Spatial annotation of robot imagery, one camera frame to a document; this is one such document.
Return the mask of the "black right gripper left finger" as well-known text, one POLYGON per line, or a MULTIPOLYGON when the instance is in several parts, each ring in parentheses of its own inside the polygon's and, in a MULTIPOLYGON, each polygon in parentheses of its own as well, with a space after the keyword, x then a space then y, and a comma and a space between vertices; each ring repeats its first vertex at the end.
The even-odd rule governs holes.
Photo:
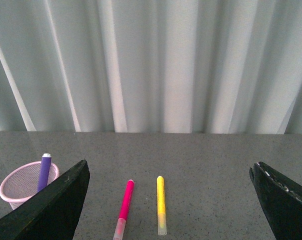
POLYGON ((0 240, 71 240, 90 181, 79 161, 20 207, 0 219, 0 240))

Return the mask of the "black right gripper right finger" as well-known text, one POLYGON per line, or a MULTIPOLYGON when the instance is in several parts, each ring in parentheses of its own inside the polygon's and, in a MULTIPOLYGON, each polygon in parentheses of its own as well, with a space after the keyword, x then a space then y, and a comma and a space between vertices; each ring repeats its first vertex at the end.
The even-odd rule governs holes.
POLYGON ((274 237, 302 240, 302 186, 261 161, 249 175, 274 237))

